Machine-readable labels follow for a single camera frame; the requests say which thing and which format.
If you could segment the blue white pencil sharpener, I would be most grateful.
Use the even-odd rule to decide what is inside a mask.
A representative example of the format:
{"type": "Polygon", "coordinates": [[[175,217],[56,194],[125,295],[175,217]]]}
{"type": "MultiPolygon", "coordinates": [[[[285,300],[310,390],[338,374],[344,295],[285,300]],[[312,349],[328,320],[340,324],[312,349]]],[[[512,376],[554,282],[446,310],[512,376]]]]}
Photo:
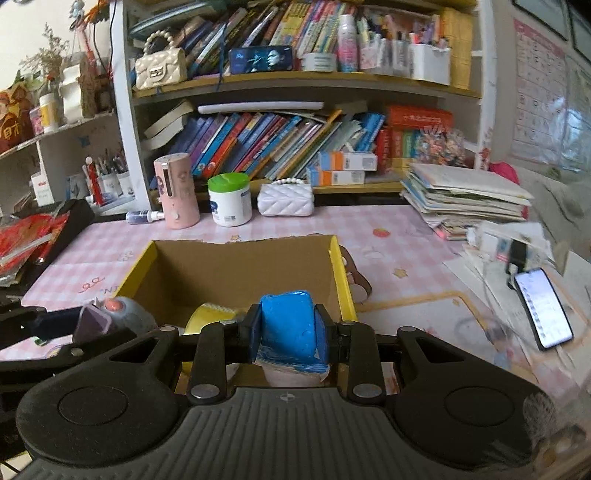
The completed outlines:
{"type": "Polygon", "coordinates": [[[325,322],[307,291],[260,298],[256,365],[276,388],[318,387],[329,376],[325,322]]]}

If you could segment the white pen holder cup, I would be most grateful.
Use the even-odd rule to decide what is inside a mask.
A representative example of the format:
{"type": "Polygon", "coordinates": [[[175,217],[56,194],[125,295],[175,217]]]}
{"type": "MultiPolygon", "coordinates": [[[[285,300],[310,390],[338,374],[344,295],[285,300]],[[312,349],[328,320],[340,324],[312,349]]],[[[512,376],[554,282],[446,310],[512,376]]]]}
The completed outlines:
{"type": "Polygon", "coordinates": [[[122,195],[122,189],[116,173],[108,173],[99,177],[99,185],[103,194],[109,194],[118,198],[122,195]]]}

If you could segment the wooden bookshelf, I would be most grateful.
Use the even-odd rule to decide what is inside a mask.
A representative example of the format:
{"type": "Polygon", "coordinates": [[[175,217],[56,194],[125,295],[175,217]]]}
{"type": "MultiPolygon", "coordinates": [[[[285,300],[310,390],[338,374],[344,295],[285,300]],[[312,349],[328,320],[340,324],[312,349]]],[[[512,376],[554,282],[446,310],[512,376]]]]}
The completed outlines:
{"type": "Polygon", "coordinates": [[[180,84],[136,92],[131,87],[131,41],[128,39],[128,20],[146,17],[149,9],[141,2],[113,1],[109,7],[113,51],[113,88],[121,141],[129,167],[134,191],[134,208],[144,210],[152,206],[149,193],[151,168],[142,153],[137,128],[138,106],[159,102],[192,99],[195,104],[245,102],[247,96],[256,101],[318,100],[346,91],[381,91],[417,96],[443,98],[472,98],[480,105],[478,141],[471,147],[476,155],[475,166],[483,166],[480,150],[485,134],[494,128],[497,101],[497,40],[493,4],[476,1],[467,4],[468,11],[479,22],[481,47],[472,52],[472,59],[481,68],[481,86],[476,91],[430,83],[410,78],[368,73],[318,73],[287,71],[252,73],[235,76],[206,75],[180,84]]]}

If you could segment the pink checkered tablecloth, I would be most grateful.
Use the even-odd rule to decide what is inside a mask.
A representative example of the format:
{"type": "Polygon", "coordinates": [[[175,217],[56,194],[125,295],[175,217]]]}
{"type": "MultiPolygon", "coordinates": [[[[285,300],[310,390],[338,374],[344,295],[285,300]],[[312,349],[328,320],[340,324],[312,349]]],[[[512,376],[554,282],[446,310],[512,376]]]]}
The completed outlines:
{"type": "Polygon", "coordinates": [[[588,387],[587,263],[572,256],[567,272],[552,278],[575,338],[549,352],[537,350],[515,296],[497,306],[502,273],[464,243],[441,239],[409,207],[325,207],[310,217],[256,216],[233,228],[209,216],[184,230],[95,223],[22,302],[58,310],[126,295],[156,319],[183,325],[200,304],[245,308],[266,294],[305,290],[332,315],[384,333],[423,328],[556,396],[588,387]]]}

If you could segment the row of colourful books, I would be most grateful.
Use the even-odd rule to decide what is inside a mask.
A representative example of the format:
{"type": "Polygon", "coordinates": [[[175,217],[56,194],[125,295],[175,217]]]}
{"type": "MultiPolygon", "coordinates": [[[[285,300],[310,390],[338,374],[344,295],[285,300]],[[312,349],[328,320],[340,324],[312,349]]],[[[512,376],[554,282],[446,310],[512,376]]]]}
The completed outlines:
{"type": "Polygon", "coordinates": [[[332,114],[204,106],[184,100],[144,132],[146,152],[185,153],[200,181],[243,173],[277,181],[315,172],[384,175],[412,161],[463,167],[465,139],[452,113],[394,105],[388,113],[332,114]]]}

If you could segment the black smartphone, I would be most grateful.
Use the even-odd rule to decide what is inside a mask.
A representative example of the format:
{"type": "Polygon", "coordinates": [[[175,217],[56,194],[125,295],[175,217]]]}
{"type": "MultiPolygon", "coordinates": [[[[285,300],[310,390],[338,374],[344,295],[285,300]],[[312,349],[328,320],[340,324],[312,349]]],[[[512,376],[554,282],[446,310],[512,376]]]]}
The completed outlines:
{"type": "Polygon", "coordinates": [[[574,339],[566,312],[544,270],[518,273],[514,285],[540,350],[547,351],[574,339]]]}

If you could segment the stack of paper booklets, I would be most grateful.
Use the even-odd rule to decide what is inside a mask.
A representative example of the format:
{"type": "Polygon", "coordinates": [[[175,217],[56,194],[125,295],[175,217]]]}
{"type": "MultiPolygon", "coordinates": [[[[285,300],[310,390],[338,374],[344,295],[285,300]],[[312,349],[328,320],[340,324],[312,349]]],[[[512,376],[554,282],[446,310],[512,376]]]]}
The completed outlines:
{"type": "Polygon", "coordinates": [[[444,239],[462,240],[484,221],[526,220],[533,195],[491,171],[413,163],[402,180],[403,197],[444,239]]]}

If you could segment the white power strip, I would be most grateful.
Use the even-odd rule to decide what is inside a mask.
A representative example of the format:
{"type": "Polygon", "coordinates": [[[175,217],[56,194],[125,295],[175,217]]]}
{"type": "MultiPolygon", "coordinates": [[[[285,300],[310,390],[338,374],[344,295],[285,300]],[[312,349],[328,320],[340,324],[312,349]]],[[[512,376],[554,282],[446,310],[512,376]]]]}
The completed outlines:
{"type": "Polygon", "coordinates": [[[482,221],[468,228],[467,241],[486,258],[504,262],[507,272],[511,265],[521,273],[554,260],[551,243],[538,222],[482,221]]]}

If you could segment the black Yamaha keyboard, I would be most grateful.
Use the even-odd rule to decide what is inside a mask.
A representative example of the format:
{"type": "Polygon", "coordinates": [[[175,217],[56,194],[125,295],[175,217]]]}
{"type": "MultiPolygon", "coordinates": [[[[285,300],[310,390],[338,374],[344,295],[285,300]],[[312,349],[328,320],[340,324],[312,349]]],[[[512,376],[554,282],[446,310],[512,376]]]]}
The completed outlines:
{"type": "Polygon", "coordinates": [[[23,296],[94,219],[85,200],[66,200],[1,217],[1,295],[23,296]]]}

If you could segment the white desktop shelf unit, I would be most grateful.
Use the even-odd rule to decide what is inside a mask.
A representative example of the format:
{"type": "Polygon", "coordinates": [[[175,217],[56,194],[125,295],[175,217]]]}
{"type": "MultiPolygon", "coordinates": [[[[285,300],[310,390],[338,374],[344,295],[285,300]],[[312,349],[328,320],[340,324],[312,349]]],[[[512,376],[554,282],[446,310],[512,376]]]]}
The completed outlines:
{"type": "Polygon", "coordinates": [[[118,118],[113,112],[27,140],[1,154],[1,212],[14,212],[17,203],[33,191],[36,174],[42,176],[42,195],[59,202],[66,198],[67,178],[82,172],[86,158],[106,160],[122,154],[118,118]]]}

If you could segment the small spray bottle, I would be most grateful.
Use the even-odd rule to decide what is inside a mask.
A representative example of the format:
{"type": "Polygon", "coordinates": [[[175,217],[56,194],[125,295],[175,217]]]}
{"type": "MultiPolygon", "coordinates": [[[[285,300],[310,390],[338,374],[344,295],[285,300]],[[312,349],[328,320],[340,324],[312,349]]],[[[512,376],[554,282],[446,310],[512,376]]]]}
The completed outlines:
{"type": "Polygon", "coordinates": [[[129,211],[125,214],[125,221],[130,225],[151,224],[163,219],[164,213],[162,211],[129,211]]]}

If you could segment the yellow cardboard box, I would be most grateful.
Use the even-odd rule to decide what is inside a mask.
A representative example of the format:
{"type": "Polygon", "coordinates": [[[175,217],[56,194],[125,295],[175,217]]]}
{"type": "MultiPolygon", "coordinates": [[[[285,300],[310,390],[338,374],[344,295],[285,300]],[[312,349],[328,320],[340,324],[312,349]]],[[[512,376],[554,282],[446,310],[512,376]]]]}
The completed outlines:
{"type": "Polygon", "coordinates": [[[346,261],[348,252],[331,235],[226,244],[157,240],[116,293],[135,300],[159,325],[183,327],[204,303],[245,311],[264,295],[295,290],[311,294],[335,322],[353,321],[346,261]]]}

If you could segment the white jar green lid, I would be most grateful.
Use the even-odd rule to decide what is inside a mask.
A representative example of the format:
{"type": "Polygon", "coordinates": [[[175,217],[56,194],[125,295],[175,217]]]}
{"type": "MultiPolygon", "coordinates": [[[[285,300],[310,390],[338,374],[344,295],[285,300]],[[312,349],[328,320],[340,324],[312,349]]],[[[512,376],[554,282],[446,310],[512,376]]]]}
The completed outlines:
{"type": "Polygon", "coordinates": [[[252,196],[249,176],[245,173],[222,173],[207,181],[209,203],[214,222],[222,227],[236,227],[252,219],[252,196]]]}

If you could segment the white quilted purse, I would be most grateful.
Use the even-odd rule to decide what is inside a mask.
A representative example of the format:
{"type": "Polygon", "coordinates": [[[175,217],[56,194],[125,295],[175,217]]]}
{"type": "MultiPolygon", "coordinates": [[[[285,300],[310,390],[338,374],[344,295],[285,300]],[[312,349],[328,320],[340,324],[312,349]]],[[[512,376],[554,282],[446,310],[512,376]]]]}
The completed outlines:
{"type": "Polygon", "coordinates": [[[310,184],[287,178],[260,186],[257,209],[266,217],[308,217],[315,211],[315,196],[310,184]]]}

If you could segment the yellow tape roll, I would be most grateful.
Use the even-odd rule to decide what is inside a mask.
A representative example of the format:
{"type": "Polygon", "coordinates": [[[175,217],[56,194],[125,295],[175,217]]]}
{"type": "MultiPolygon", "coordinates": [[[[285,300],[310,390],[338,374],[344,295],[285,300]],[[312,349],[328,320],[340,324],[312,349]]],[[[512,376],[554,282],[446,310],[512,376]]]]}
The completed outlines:
{"type": "Polygon", "coordinates": [[[212,323],[232,320],[239,313],[239,309],[228,308],[212,303],[201,304],[190,315],[190,318],[184,327],[183,334],[199,334],[201,329],[205,326],[212,323]]]}

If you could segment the red packets in plastic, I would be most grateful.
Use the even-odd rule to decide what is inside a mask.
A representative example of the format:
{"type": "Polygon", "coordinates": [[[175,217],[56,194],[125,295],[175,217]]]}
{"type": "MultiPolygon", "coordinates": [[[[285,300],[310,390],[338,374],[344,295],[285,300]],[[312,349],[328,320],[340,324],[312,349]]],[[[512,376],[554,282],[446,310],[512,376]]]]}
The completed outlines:
{"type": "Polygon", "coordinates": [[[1,286],[17,284],[27,264],[45,261],[64,229],[69,213],[37,213],[1,218],[1,286]]]}

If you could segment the pink cylindrical humidifier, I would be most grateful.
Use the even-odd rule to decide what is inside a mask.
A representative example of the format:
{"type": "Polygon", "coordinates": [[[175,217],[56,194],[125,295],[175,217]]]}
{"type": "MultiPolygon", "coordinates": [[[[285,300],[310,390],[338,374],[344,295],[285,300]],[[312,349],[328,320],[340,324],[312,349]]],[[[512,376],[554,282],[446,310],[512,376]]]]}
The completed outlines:
{"type": "Polygon", "coordinates": [[[178,230],[197,224],[200,213],[190,156],[186,153],[169,154],[157,158],[153,164],[166,227],[178,230]]]}

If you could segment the grey purple toy truck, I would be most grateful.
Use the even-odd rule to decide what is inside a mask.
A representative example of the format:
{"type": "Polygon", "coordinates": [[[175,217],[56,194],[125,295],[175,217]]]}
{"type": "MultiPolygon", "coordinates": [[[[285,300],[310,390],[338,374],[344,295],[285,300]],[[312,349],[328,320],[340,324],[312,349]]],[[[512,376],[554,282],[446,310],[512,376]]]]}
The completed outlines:
{"type": "Polygon", "coordinates": [[[141,336],[156,328],[154,317],[135,300],[117,296],[84,305],[72,339],[75,343],[85,343],[125,329],[141,336]]]}

